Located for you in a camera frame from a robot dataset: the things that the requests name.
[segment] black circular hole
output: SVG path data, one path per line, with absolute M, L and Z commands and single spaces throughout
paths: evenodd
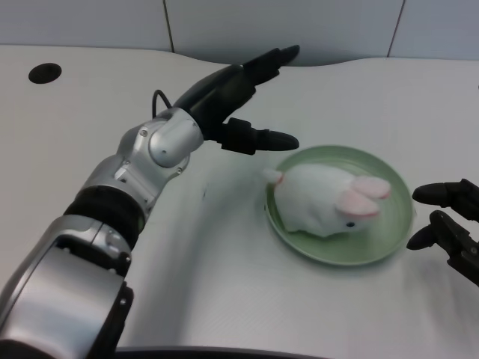
M 61 75 L 61 67 L 57 64 L 41 64 L 34 67 L 28 74 L 28 79 L 34 84 L 48 84 Z

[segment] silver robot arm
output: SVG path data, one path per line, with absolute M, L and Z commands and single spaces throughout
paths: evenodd
M 278 75 L 299 47 L 275 49 L 199 81 L 173 107 L 129 130 L 95 168 L 0 295 L 0 359 L 110 358 L 133 292 L 124 280 L 132 250 L 166 183 L 182 174 L 204 140 L 222 148 L 291 150 L 289 135 L 222 122 L 254 86 Z

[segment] pink bunny ear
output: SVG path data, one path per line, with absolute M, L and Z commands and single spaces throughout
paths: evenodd
M 387 198 L 391 192 L 388 181 L 379 177 L 359 176 L 353 181 L 353 189 L 369 198 Z
M 378 205 L 364 195 L 348 189 L 341 192 L 336 208 L 346 215 L 370 216 L 379 214 Z

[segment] white wall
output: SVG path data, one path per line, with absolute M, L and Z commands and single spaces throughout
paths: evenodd
M 298 65 L 385 57 L 403 0 L 167 0 L 175 52 L 241 63 L 298 43 Z
M 0 44 L 171 51 L 164 1 L 175 51 L 207 61 L 295 43 L 295 65 L 390 47 L 394 57 L 479 60 L 479 0 L 0 0 Z
M 391 56 L 479 60 L 479 0 L 406 0 Z
M 0 0 L 0 43 L 171 48 L 162 0 Z

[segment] black cable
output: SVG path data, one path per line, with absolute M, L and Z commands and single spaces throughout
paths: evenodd
M 160 96 L 163 100 L 163 102 L 165 103 L 165 106 L 167 108 L 171 108 L 171 103 L 168 101 L 168 98 L 166 97 L 166 95 L 163 93 L 163 91 L 161 90 L 156 90 L 154 93 L 153 93 L 153 101 L 151 103 L 151 112 L 152 112 L 152 115 L 153 115 L 153 118 L 156 117 L 156 99 L 158 98 L 158 96 Z

